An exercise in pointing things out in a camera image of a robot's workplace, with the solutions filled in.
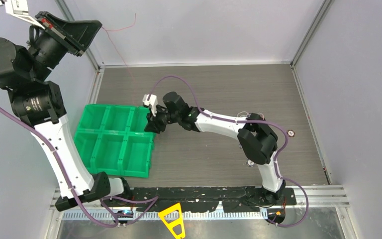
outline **green compartment tray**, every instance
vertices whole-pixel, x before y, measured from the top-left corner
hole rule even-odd
[[[149,109],[87,105],[74,143],[90,173],[148,178],[155,133],[144,132]]]

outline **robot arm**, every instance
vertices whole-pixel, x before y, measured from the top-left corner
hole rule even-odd
[[[9,12],[11,15],[30,19],[28,22],[33,24],[28,48],[0,38],[0,88],[8,92],[14,115],[46,137],[58,151],[75,193],[82,202],[127,191],[125,180],[109,178],[104,172],[91,175],[86,170],[69,130],[59,86],[45,81],[66,53],[83,55],[102,24],[97,20],[68,22],[43,11],[32,18],[28,15],[25,0],[8,0],[5,8],[7,12],[8,9],[14,10]],[[61,197],[55,207],[63,211],[76,206],[77,202],[53,152],[41,139],[33,136],[42,146],[58,179]]]
[[[278,200],[285,188],[285,181],[275,171],[274,156],[278,136],[263,123],[238,123],[242,118],[223,116],[197,107],[190,107],[176,92],[163,97],[166,107],[157,104],[157,97],[145,95],[144,106],[150,109],[145,131],[160,133],[166,125],[178,123],[184,129],[196,132],[213,132],[238,140],[246,157],[257,164],[262,176],[262,189],[267,199]],[[264,120],[258,114],[250,114],[247,120]]]

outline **yellow plastic piece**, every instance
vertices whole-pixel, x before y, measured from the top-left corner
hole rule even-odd
[[[169,215],[170,213],[173,213],[174,211],[179,212],[179,218],[174,220],[171,223],[168,223],[165,220],[165,216]],[[183,239],[185,238],[185,228],[184,228],[184,219],[182,218],[182,210],[181,210],[181,205],[180,203],[177,203],[169,208],[164,209],[163,211],[159,212],[159,218],[163,221],[165,226],[169,229],[169,231],[174,235],[175,239]],[[177,225],[181,225],[181,234],[177,235],[174,232],[174,227]]]

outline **metal frame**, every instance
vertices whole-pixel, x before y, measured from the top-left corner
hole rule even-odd
[[[89,100],[87,104],[96,104],[98,93],[100,91],[101,81],[103,79],[104,68],[99,69],[96,73],[95,80],[93,81],[92,90],[90,91]]]
[[[331,167],[329,167],[329,163],[328,163],[327,159],[325,159],[326,156],[323,154],[323,152],[321,150],[322,146],[321,146],[319,139],[317,138],[317,130],[316,130],[315,126],[313,125],[313,122],[312,122],[311,117],[310,117],[310,115],[311,115],[310,109],[306,103],[304,90],[302,89],[302,85],[301,85],[301,82],[299,80],[297,70],[296,70],[296,68],[292,68],[292,67],[291,67],[291,70],[292,70],[293,78],[295,79],[296,87],[298,88],[299,96],[301,97],[302,106],[304,107],[305,114],[307,115],[308,125],[311,129],[311,134],[312,134],[312,137],[314,139],[315,147],[317,148],[317,152],[318,152],[318,156],[319,156],[320,161],[321,161],[321,165],[325,169],[327,182],[329,184],[333,184],[333,174],[331,171]]]
[[[55,2],[56,2],[56,5],[58,5],[59,10],[61,10],[62,15],[65,17],[66,20],[68,21],[75,20],[65,0],[55,0]],[[88,59],[90,60],[91,64],[93,65],[93,68],[95,69],[95,71],[96,72],[99,71],[100,65],[97,63],[97,60],[90,49],[87,49],[86,55]]]
[[[305,197],[303,192],[297,186],[290,186],[295,191],[297,204],[295,206],[287,206],[286,208],[305,208]],[[348,214],[349,202],[346,197],[343,187],[340,185],[326,185],[326,186],[304,186],[310,202],[310,208],[336,208],[345,236],[348,239],[355,239],[354,230]],[[55,239],[63,220],[84,220],[88,218],[78,208],[73,208],[64,212],[58,212],[55,208],[55,202],[60,195],[60,190],[56,189],[49,214],[47,223],[48,230],[45,232],[45,239]],[[103,208],[99,201],[91,203],[84,203],[85,208],[98,219],[104,221],[112,221],[111,215]],[[281,206],[271,207],[271,209],[281,208]],[[112,207],[112,210],[130,209],[130,207]],[[266,210],[261,209],[260,212],[254,213],[224,213],[221,203],[218,205],[217,210],[212,213],[184,213],[185,220],[224,220],[224,219],[262,219],[266,216]],[[157,213],[147,213],[143,220],[157,221],[160,220]]]
[[[292,68],[294,68],[295,65],[298,63],[298,60],[301,58],[301,55],[303,54],[305,48],[307,47],[309,41],[311,40],[311,37],[314,35],[314,33],[317,30],[318,26],[320,25],[323,17],[326,15],[327,11],[329,10],[329,8],[333,2],[334,2],[334,0],[324,0],[323,1],[323,4],[321,5],[320,9],[318,10],[317,15],[314,18],[314,21],[312,22],[310,28],[308,29],[307,34],[305,35],[304,39],[302,40],[301,45],[299,46],[298,50],[296,51],[296,54],[293,57],[292,62],[290,63]]]
[[[166,63],[138,65],[103,65],[102,68],[166,67],[166,66],[235,66],[235,65],[278,65],[290,64],[291,61],[256,61],[256,62],[210,62],[210,63]]]
[[[308,29],[307,34],[305,35],[304,39],[302,40],[301,45],[299,46],[292,62],[290,63],[290,68],[292,70],[293,77],[296,82],[296,87],[298,88],[299,96],[302,100],[302,106],[304,107],[305,114],[307,115],[308,124],[311,129],[312,136],[314,138],[315,147],[317,148],[318,155],[320,157],[321,164],[323,165],[323,168],[325,170],[326,179],[329,184],[333,184],[333,177],[331,168],[329,167],[329,164],[327,162],[327,159],[325,159],[325,155],[322,152],[322,146],[321,142],[317,138],[317,130],[311,120],[311,113],[308,105],[306,104],[305,94],[301,85],[301,82],[299,80],[298,72],[296,70],[296,64],[298,63],[299,59],[301,58],[302,54],[304,53],[304,50],[306,49],[307,45],[309,44],[312,36],[315,34],[316,30],[318,29],[320,23],[322,22],[324,16],[328,12],[329,8],[331,7],[334,0],[324,0],[323,4],[321,5],[320,9],[317,12],[317,15],[315,16],[310,28]]]

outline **wooden floor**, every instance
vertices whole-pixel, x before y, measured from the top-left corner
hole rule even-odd
[[[154,83],[168,74],[186,78],[201,107],[214,113],[236,116],[241,111],[263,113],[268,121],[295,131],[279,155],[283,176],[302,185],[326,184],[326,178],[289,65],[176,66],[105,69],[98,104],[142,105]],[[154,94],[176,91],[195,106],[187,86],[166,79]],[[284,142],[278,131],[278,145]],[[256,167],[246,166],[238,141],[213,134],[189,132],[168,125],[155,139],[148,179],[128,178],[132,187],[250,186],[261,185]]]

